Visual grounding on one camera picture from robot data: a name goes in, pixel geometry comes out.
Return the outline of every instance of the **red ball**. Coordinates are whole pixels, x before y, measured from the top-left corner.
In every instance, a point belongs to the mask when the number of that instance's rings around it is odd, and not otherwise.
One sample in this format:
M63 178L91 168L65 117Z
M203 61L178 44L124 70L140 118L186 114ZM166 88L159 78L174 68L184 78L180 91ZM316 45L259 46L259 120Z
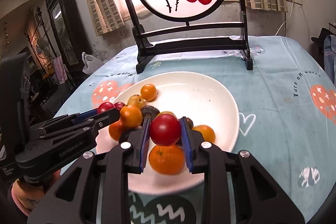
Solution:
M123 102L117 102L114 104L114 106L117 110L120 111L125 106L125 104Z
M105 102L102 103L98 109L97 109L97 114L103 113L109 109L115 108L114 104L110 103L110 102Z
M149 134L156 145L171 146L181 137L181 125L173 115L161 114L151 123Z

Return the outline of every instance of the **orange heart print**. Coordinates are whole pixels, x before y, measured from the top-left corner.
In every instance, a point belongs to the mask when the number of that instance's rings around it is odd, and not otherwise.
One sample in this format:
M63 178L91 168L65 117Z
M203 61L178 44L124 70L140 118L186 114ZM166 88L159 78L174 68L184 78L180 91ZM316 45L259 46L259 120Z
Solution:
M125 89L129 88L133 84L125 84L119 86L116 81L104 81L100 83L92 93L91 100L94 108L99 107L102 103L110 102L123 92Z
M310 89L314 105L336 124L336 92L326 90L322 85L312 86Z

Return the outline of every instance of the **pink cloth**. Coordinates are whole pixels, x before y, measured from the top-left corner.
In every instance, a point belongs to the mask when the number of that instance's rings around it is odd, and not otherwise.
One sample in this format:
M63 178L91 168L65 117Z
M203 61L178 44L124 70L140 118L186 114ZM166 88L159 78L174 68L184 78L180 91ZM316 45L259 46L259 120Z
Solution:
M63 60L61 57L56 57L54 59L54 69L59 83L64 84L68 77L65 72Z
M13 191L13 188L12 188L12 198L13 198L13 201L15 203L15 205L20 209L21 212L23 212L26 216L29 216L30 215L30 210L28 210L26 207L24 207L22 205L22 203L17 199L17 196L15 195L14 191Z

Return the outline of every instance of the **pink sleeve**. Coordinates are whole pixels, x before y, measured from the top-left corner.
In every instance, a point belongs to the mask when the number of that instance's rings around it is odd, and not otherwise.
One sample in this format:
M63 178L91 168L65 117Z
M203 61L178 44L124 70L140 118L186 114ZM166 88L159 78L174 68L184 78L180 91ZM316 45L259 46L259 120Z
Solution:
M15 195L13 188L12 188L12 198L15 203L15 205L20 209L21 212L23 212L26 216L30 215L30 210L28 210L26 207L22 205L22 203L17 199L17 196Z

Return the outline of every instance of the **white heart outline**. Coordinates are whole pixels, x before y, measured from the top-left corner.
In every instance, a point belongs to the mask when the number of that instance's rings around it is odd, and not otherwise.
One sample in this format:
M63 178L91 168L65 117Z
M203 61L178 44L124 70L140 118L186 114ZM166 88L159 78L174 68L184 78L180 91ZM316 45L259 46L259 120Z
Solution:
M246 137L247 134L249 133L251 127L253 126L253 124L254 124L254 122L255 122L255 120L256 120L257 117L256 117L255 114L250 114L250 115L248 115L248 116L245 118L244 114L241 113L241 112L239 112L239 115L242 115L242 116L243 116L243 123L244 123L244 124L246 124L247 120L248 120L250 117L253 117L253 120L252 120L251 124L249 125L249 127L247 128L247 130L245 131L245 133L244 133L244 132L242 131L242 129L239 127L240 132L244 135L244 137Z

